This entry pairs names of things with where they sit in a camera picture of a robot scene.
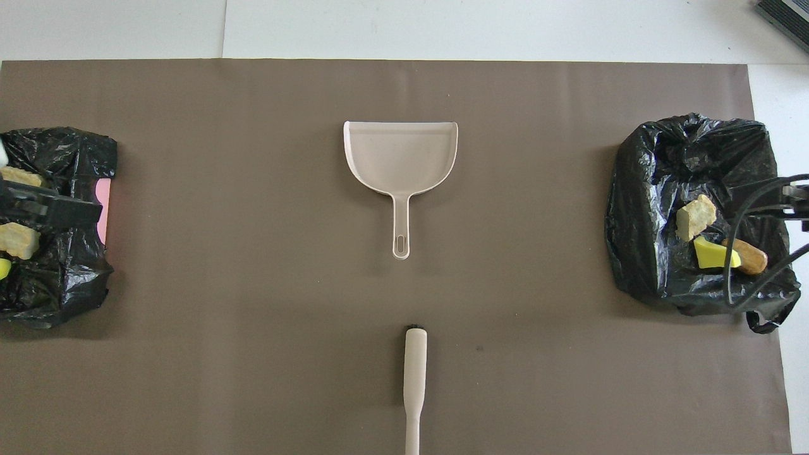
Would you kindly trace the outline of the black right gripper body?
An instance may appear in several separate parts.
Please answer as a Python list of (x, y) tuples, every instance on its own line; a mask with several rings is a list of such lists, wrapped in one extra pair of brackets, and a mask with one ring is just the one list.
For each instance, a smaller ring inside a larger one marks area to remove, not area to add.
[(795, 220), (808, 220), (808, 185), (791, 183), (782, 189), (783, 209), (786, 216)]

